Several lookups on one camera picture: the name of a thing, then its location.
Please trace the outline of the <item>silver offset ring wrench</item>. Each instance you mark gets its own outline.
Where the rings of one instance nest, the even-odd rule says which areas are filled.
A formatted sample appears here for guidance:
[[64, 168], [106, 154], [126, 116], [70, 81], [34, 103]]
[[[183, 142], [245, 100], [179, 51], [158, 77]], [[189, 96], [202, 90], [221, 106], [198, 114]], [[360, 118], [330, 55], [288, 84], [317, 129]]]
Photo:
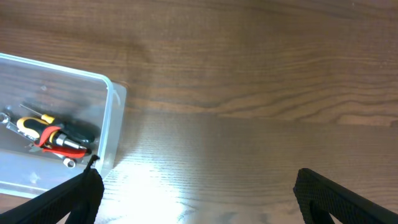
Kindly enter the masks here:
[[[6, 129], [8, 129], [8, 130], [10, 130], [10, 131], [12, 131], [12, 132], [14, 132], [14, 133], [16, 133], [16, 134], [22, 136], [22, 137], [25, 138], [25, 139], [28, 139], [30, 142], [34, 142], [34, 141], [35, 141], [35, 138], [33, 138], [32, 136], [29, 136], [29, 135], [23, 133], [23, 132], [11, 121], [11, 117], [10, 117], [8, 114], [4, 113], [4, 112], [1, 112], [1, 123], [2, 123], [3, 125], [5, 125]], [[42, 152], [49, 152], [49, 148], [45, 148], [45, 147], [36, 147], [36, 146], [34, 146], [33, 144], [29, 144], [29, 147], [30, 147], [30, 150], [31, 150], [32, 152], [34, 152], [34, 151], [36, 151], [36, 150], [39, 150], [39, 151], [42, 151]], [[58, 153], [55, 153], [55, 152], [53, 152], [52, 154], [54, 154], [54, 155], [56, 155], [57, 157], [61, 158], [61, 160], [63, 161], [63, 164], [64, 164], [67, 168], [70, 168], [70, 169], [75, 168], [75, 166], [76, 166], [76, 160], [75, 160], [75, 159], [72, 159], [72, 158], [70, 158], [70, 157], [67, 157], [67, 156], [64, 156], [64, 155], [61, 155], [61, 154], [58, 154]]]

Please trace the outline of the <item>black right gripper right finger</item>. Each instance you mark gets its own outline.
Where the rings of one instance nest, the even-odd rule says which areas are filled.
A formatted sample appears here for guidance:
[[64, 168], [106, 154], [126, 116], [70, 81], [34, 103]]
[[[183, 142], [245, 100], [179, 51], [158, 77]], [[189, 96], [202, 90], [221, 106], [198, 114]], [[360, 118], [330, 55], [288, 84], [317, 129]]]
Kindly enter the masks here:
[[308, 168], [293, 188], [305, 223], [397, 223], [397, 214]]

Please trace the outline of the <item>small yellow black screwdriver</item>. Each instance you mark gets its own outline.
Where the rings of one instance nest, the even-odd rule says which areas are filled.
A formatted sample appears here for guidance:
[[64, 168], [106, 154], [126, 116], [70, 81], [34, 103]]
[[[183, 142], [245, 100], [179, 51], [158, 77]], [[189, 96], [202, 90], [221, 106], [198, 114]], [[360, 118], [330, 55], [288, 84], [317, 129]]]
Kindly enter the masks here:
[[38, 115], [41, 118], [41, 120], [44, 120], [45, 122], [51, 124], [52, 126], [60, 126], [65, 134], [69, 134], [81, 142], [93, 143], [95, 140], [95, 135], [93, 134], [93, 132], [84, 128], [82, 125], [71, 123], [65, 121], [64, 119], [50, 116], [48, 114], [43, 114], [24, 104], [20, 104], [19, 106], [29, 110], [33, 114]]

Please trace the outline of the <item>red black side cutters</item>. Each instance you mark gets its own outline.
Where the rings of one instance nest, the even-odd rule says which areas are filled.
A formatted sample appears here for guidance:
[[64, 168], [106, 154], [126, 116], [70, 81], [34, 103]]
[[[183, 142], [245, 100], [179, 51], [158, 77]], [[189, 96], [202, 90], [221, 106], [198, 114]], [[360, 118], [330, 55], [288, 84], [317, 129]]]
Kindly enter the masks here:
[[78, 144], [60, 132], [61, 127], [48, 126], [45, 128], [34, 128], [38, 138], [30, 145], [30, 152], [51, 152], [72, 159], [79, 159], [91, 154], [91, 151]]

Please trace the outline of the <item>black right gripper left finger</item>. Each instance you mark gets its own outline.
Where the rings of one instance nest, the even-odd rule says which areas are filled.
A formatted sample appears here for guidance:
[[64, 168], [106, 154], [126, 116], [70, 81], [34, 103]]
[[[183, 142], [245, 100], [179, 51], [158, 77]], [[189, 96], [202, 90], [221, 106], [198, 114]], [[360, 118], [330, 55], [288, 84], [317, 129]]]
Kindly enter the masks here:
[[1, 223], [94, 223], [104, 193], [93, 155], [84, 171], [22, 205], [1, 214]]

